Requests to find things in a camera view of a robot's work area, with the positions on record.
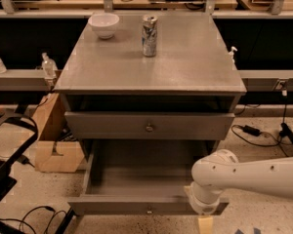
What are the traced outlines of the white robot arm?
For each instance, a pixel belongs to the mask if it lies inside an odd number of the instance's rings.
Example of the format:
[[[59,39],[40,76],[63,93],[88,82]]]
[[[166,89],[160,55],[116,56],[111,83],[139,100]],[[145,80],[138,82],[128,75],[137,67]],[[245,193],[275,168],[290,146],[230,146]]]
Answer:
[[[293,157],[219,149],[194,163],[191,178],[193,234],[293,234]]]

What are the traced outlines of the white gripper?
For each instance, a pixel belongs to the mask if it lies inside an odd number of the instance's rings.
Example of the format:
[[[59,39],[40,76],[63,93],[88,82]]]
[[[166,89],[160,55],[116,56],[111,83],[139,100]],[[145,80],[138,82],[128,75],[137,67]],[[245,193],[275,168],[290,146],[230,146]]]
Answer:
[[[221,200],[222,190],[201,186],[196,182],[184,187],[188,202],[192,209],[200,215],[198,218],[199,234],[213,234],[213,217],[220,215],[225,209]]]

